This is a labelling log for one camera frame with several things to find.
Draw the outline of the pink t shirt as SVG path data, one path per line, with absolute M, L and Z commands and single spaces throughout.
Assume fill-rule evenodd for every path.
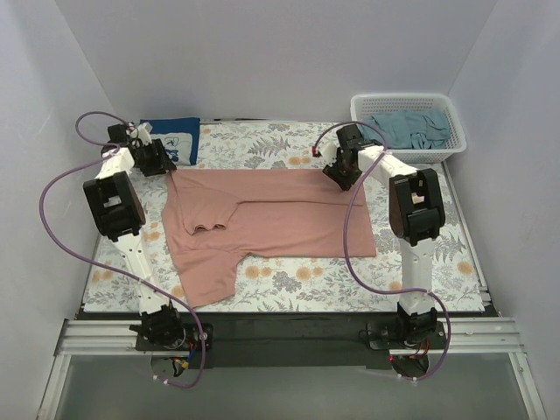
M 193 308 L 232 297 L 246 256 L 377 254 L 364 191 L 318 169 L 176 170 L 165 183 L 166 241 Z

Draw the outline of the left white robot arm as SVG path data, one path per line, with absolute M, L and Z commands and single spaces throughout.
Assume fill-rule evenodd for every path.
M 146 215 L 130 174 L 137 168 L 146 177 L 165 175 L 176 166 L 162 142 L 151 138 L 147 122 L 116 124 L 108 127 L 108 135 L 100 171 L 83 184 L 87 203 L 99 233 L 111 240 L 127 271 L 140 278 L 136 295 L 141 324 L 131 330 L 152 345 L 175 350 L 185 343 L 186 329 L 171 300 L 155 290 L 160 282 L 145 246 Z

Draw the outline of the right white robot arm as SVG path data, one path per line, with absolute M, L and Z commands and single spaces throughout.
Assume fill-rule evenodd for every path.
M 410 348 L 425 346 L 438 330 L 438 311 L 445 307 L 432 291 L 432 258 L 445 225 L 438 175 L 402 162 L 384 139 L 366 145 L 363 126 L 357 121 L 335 123 L 331 129 L 338 140 L 318 140 L 311 152 L 323 159 L 323 173 L 344 191 L 357 193 L 368 178 L 387 189 L 388 221 L 401 250 L 402 287 L 395 291 L 395 321 L 378 338 Z

